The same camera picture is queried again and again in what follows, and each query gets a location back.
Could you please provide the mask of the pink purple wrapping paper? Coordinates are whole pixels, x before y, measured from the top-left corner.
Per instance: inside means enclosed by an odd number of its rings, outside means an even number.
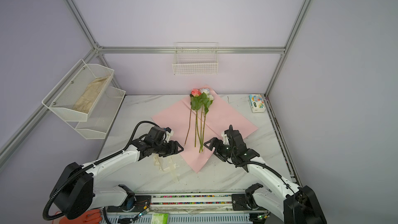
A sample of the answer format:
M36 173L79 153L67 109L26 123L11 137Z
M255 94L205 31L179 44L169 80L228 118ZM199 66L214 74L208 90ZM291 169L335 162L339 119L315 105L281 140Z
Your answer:
M218 96L208 85L214 101L209 108L207 116L203 116L204 142L212 138L221 139L222 132L226 131L230 125L235 130L239 130L243 138L257 131L257 127L229 105L225 100ZM199 146L195 147L195 111L192 111L191 127L187 143L185 143L190 116L190 97L184 96L170 107L152 116L152 120L161 127L169 127L174 131L173 139L183 146L184 151L180 154L188 166L198 173L207 163L212 155L212 151L203 148L199 153Z

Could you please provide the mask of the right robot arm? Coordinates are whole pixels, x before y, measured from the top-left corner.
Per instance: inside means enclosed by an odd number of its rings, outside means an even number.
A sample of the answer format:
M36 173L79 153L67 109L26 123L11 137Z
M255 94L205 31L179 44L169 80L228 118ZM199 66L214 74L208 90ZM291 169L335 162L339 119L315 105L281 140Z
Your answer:
M242 168L259 180L245 191L246 205L250 209L262 207L285 224L327 222L315 192L272 169L259 153L247 148L240 132L232 126L224 131L222 139L212 138L203 146L221 161Z

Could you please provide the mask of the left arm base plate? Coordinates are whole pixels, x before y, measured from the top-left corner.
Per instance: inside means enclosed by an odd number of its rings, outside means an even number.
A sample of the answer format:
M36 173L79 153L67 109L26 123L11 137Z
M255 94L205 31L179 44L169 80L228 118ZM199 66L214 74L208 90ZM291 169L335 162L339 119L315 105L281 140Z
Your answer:
M109 206L107 212L109 213L139 213L144 210L144 207L149 207L151 204L150 195L135 195L134 197L127 197L121 206Z

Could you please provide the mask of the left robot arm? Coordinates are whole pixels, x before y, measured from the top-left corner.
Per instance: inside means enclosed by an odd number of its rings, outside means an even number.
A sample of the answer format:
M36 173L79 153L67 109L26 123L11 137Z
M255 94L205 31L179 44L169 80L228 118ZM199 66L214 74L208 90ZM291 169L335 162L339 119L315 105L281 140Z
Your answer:
M173 131L170 128L162 128L154 122L151 125L147 134L138 138L131 135L127 144L117 152L83 165L73 162L66 166L44 207L43 219L50 221L65 216L74 220L88 210L109 206L125 212L132 210L137 199L128 186L118 184L99 188L98 184L120 169L153 154L164 158L184 150L171 139Z

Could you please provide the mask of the pink fake rose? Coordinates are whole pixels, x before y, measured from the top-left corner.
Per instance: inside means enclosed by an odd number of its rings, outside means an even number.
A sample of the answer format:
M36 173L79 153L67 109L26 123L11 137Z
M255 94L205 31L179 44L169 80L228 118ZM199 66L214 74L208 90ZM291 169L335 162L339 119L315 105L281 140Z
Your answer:
M190 133L190 127L191 127L191 116L192 116L192 111L198 111L198 109L201 106L201 92L200 89L192 89L191 93L190 93L190 116L189 116L189 126L188 126L188 131L187 131L187 135L186 135L186 139L185 139L185 143L187 143L188 140L188 136Z
M195 147L200 144L200 134L199 134L199 117L198 111L202 108L202 102L199 98L196 98L194 101L194 110L195 110Z

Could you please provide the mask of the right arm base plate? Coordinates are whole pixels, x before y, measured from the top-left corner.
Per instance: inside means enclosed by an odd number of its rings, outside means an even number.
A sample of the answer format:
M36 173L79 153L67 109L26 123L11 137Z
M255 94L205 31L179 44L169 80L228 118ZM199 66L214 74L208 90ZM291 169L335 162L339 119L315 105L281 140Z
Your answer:
M233 194L232 207L234 211L265 211L254 200L253 194Z

